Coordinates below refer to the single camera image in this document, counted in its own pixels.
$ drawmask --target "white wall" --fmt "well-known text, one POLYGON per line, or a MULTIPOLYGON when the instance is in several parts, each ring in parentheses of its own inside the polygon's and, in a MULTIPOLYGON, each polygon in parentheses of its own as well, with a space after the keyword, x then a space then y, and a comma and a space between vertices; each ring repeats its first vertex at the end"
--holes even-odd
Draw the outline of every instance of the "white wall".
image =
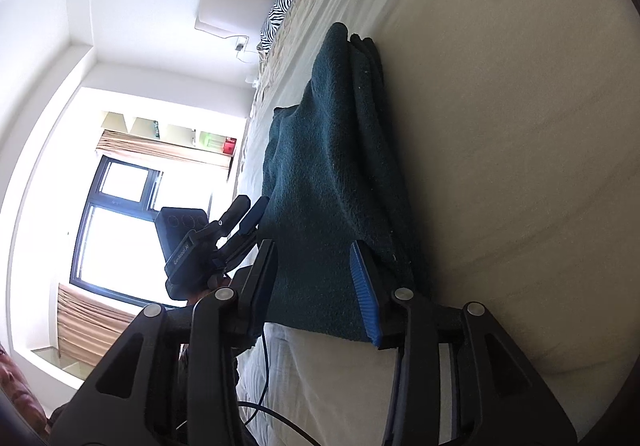
POLYGON ((49 411, 81 384, 31 350, 57 346, 58 282, 68 282, 84 199, 99 162, 95 145, 104 114, 87 106, 70 103, 40 155, 22 202, 10 267, 14 360, 49 411))
POLYGON ((95 51, 87 46, 71 46, 22 102, 11 130, 0 146, 0 341, 11 348, 8 299, 11 282, 11 252, 15 227, 31 174, 49 133, 65 105, 95 64, 95 51))
POLYGON ((194 28, 199 1, 90 0, 98 59, 250 88, 236 39, 194 28))
POLYGON ((167 71, 98 63, 82 86, 248 118, 254 90, 167 71))
POLYGON ((0 143, 20 101, 68 44, 66 0, 0 0, 0 143))

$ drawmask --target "window frame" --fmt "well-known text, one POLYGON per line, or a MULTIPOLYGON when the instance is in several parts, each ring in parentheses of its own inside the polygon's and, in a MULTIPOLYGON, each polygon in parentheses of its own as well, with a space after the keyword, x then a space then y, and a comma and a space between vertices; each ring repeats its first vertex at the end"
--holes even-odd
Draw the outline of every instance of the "window frame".
MULTIPOLYGON (((139 166, 137 164, 132 164, 130 162, 120 161, 113 157, 107 157, 106 155, 102 156, 98 168, 95 172, 94 180, 91 183, 89 194, 87 195, 86 201, 84 203, 84 209, 82 210, 82 217, 80 219, 80 225, 78 227, 78 234, 76 235, 76 244, 74 246, 74 254, 71 263, 71 274, 69 277, 69 283, 71 285, 75 285, 76 287, 85 289, 100 296, 105 296, 107 298, 136 305, 138 307, 144 307, 150 303, 158 303, 153 300, 138 298, 137 296, 132 296, 123 292, 107 289, 105 287, 86 282, 85 280, 82 280, 79 266, 81 263, 82 254, 84 253, 84 237, 87 230, 89 229, 88 222, 90 214, 92 212, 92 208, 103 208, 114 213, 119 213, 129 217, 153 222, 159 212, 155 209, 152 209, 151 206, 154 205, 154 202, 156 200, 156 195, 158 194, 158 187, 161 178, 161 171, 146 168, 144 166, 139 166), (131 166, 132 168, 146 170, 147 174, 145 185, 143 187, 142 195, 139 202, 123 199, 121 197, 115 197, 100 191, 107 177, 107 173, 111 164, 121 164, 124 166, 131 166)), ((164 305, 167 308, 174 308, 173 305, 167 305, 165 303, 161 303, 161 305, 164 305)))

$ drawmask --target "beige curtain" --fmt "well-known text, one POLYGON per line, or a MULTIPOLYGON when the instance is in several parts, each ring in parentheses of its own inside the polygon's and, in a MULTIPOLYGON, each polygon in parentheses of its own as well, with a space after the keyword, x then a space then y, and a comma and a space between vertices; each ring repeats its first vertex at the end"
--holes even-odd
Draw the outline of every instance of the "beige curtain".
POLYGON ((133 318, 70 286, 58 286, 58 350, 76 360, 97 365, 133 318))
POLYGON ((187 164, 212 164, 228 169, 231 158, 144 137, 105 130, 96 149, 104 155, 164 171, 166 160, 187 164))

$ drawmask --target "window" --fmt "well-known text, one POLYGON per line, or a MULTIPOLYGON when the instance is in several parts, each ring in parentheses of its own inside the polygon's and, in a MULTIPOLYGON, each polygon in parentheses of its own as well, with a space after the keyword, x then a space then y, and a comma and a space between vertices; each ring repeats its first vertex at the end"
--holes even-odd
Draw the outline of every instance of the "window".
POLYGON ((161 172, 104 156, 82 213, 70 282, 139 306, 178 304, 164 289, 154 219, 164 206, 202 208, 209 215, 213 168, 161 172))

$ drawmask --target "zebra print pillow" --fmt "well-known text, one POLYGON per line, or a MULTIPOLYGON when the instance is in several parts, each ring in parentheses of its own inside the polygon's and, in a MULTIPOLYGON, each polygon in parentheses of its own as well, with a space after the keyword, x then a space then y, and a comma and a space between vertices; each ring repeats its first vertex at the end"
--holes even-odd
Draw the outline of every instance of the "zebra print pillow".
POLYGON ((260 31, 260 45, 265 53, 268 54, 271 50, 271 44, 273 44, 276 32, 292 2, 293 0, 276 0, 276 3, 271 7, 260 31))

